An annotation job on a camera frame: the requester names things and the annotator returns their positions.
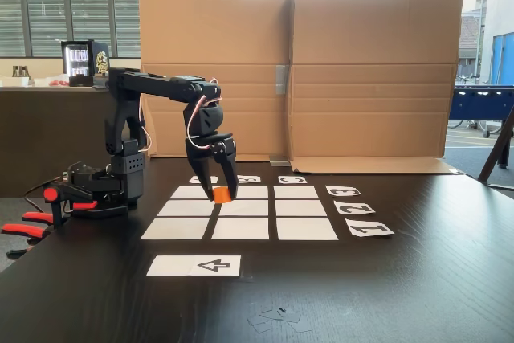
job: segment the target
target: small orange block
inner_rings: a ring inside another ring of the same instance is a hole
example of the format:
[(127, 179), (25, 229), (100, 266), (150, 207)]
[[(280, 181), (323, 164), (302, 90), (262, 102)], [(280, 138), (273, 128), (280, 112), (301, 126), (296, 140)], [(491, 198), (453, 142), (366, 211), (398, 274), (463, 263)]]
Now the small orange block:
[(212, 189), (212, 194), (214, 195), (214, 202), (217, 204), (224, 204), (225, 202), (232, 201), (228, 191), (228, 186), (219, 186), (218, 188), (214, 188)]

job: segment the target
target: window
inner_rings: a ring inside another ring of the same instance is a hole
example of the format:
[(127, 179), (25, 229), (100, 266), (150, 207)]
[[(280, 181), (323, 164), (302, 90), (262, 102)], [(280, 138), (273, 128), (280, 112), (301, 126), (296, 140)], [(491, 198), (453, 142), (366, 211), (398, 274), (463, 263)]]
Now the window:
[(118, 56), (141, 56), (139, 0), (114, 0)]
[(33, 56), (61, 56), (66, 40), (64, 0), (27, 0)]
[(0, 56), (24, 56), (22, 4), (0, 0)]
[(139, 0), (0, 0), (0, 56), (60, 57), (61, 41), (87, 39), (140, 57)]
[(74, 40), (108, 43), (111, 51), (108, 0), (71, 0)]

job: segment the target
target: white wire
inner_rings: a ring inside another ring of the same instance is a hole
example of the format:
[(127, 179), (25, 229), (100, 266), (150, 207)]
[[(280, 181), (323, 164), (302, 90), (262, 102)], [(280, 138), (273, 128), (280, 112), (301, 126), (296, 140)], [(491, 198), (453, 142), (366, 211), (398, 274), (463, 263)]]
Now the white wire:
[(206, 100), (206, 96), (202, 96), (198, 100), (198, 102), (196, 103), (196, 106), (194, 107), (194, 110), (193, 110), (193, 114), (191, 114), (190, 121), (187, 123), (187, 129), (186, 129), (187, 139), (190, 140), (191, 145), (193, 145), (195, 148), (206, 150), (206, 149), (209, 148), (209, 146), (208, 145), (205, 145), (205, 146), (196, 145), (193, 142), (193, 140), (191, 140), (191, 136), (190, 136), (190, 125), (191, 125), (191, 122), (193, 121), (194, 116), (196, 115), (196, 113), (198, 112), (198, 110), (200, 109), (200, 107), (203, 104), (210, 104), (212, 102), (218, 102), (219, 100), (222, 100), (222, 97), (214, 98), (212, 100)]
[[(141, 122), (141, 98), (143, 97), (143, 94), (140, 94), (139, 95), (139, 121)], [(149, 145), (148, 147), (144, 148), (144, 149), (141, 149), (141, 152), (147, 152), (150, 150), (150, 148), (152, 147), (152, 137), (150, 136), (150, 134), (146, 131), (145, 127), (144, 126), (141, 126), (141, 128), (143, 129), (143, 132), (145, 132), (145, 135), (147, 136), (147, 138), (149, 139)]]

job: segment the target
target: cable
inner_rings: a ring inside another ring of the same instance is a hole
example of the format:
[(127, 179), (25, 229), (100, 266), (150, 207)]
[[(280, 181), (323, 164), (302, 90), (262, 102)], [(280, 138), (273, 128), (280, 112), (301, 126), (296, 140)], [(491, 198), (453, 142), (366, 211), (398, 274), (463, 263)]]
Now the cable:
[(59, 179), (59, 177), (55, 177), (55, 178), (52, 178), (51, 180), (47, 180), (47, 181), (45, 181), (45, 182), (44, 182), (44, 183), (42, 183), (42, 184), (39, 184), (39, 185), (37, 185), (37, 186), (33, 186), (33, 187), (31, 187), (27, 192), (25, 192), (25, 194), (23, 195), (23, 199), (24, 199), (26, 202), (28, 202), (30, 205), (32, 205), (32, 206), (33, 206), (33, 207), (34, 207), (38, 212), (40, 212), (40, 213), (44, 213), (44, 210), (43, 210), (43, 209), (41, 209), (41, 207), (40, 207), (38, 204), (36, 204), (36, 203), (35, 203), (35, 202), (33, 202), (32, 200), (30, 200), (30, 199), (27, 197), (27, 195), (28, 195), (29, 193), (32, 193), (33, 191), (35, 191), (35, 190), (39, 189), (40, 187), (45, 186), (46, 184), (49, 184), (50, 182), (53, 182), (53, 181), (58, 180), (58, 179)]
[(191, 140), (191, 136), (190, 136), (190, 125), (191, 125), (191, 122), (193, 121), (193, 118), (194, 116), (196, 116), (196, 113), (198, 112), (198, 110), (200, 109), (200, 107), (203, 105), (203, 104), (210, 104), (212, 102), (218, 102), (222, 100), (222, 97), (219, 97), (219, 98), (214, 98), (212, 100), (206, 100), (206, 96), (202, 96), (198, 102), (196, 103), (196, 106), (194, 107), (194, 110), (193, 110), (193, 114), (191, 114), (191, 117), (190, 117), (190, 121), (187, 123), (187, 129), (186, 129), (186, 134), (187, 134), (187, 139), (190, 140), (190, 143), (191, 145), (193, 145), (195, 148), (198, 148), (198, 149), (202, 149), (202, 150), (207, 150), (210, 146), (209, 145), (205, 145), (205, 146), (199, 146), (199, 145), (196, 145), (193, 140)]
[[(139, 121), (141, 122), (141, 98), (143, 97), (143, 94), (140, 94), (139, 95)], [(147, 148), (144, 148), (144, 149), (141, 149), (141, 152), (146, 152), (148, 150), (150, 150), (150, 148), (152, 147), (152, 137), (150, 136), (150, 134), (146, 131), (145, 127), (144, 126), (141, 126), (141, 128), (143, 129), (143, 131), (145, 132), (145, 135), (147, 136), (147, 138), (149, 139), (149, 145)]]

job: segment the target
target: number card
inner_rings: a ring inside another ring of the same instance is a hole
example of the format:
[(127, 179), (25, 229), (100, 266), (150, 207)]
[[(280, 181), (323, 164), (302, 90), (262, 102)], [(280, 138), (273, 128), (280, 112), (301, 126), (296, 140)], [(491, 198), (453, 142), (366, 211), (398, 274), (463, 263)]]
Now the number card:
[(326, 185), (328, 194), (336, 197), (342, 196), (358, 196), (361, 194), (357, 189), (351, 186), (330, 186)]
[(279, 176), (281, 184), (306, 184), (307, 180), (301, 176)]
[(376, 221), (346, 220), (350, 233), (357, 237), (394, 235), (394, 232)]
[(355, 202), (334, 201), (336, 209), (341, 214), (366, 214), (375, 213), (368, 204), (356, 204)]

